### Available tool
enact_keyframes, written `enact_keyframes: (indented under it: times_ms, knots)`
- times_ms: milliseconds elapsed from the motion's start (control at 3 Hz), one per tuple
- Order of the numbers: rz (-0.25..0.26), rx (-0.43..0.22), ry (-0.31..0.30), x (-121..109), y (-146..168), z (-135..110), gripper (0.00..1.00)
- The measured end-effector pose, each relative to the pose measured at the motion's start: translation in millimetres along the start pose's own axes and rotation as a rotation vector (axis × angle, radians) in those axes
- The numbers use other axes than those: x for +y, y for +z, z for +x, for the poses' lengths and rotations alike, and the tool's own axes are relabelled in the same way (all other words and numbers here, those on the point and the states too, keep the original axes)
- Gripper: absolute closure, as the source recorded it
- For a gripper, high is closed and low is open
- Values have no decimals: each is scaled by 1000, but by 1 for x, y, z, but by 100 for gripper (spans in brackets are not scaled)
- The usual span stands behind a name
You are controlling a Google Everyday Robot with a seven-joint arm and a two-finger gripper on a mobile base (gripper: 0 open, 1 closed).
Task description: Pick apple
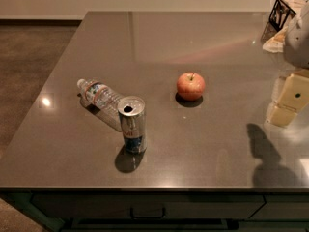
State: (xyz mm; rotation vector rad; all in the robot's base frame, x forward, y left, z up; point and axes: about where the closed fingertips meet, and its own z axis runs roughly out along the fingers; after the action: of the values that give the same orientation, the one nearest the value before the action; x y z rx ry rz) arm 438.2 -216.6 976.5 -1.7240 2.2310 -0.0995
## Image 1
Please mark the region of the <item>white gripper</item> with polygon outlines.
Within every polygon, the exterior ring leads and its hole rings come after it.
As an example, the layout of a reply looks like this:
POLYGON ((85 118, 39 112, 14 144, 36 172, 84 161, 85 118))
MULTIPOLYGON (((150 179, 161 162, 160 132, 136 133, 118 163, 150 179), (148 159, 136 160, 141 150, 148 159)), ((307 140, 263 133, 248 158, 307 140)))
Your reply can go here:
POLYGON ((285 60, 301 69, 288 76, 279 76, 273 85, 267 122, 287 127, 309 104, 309 3, 289 22, 284 41, 285 60))

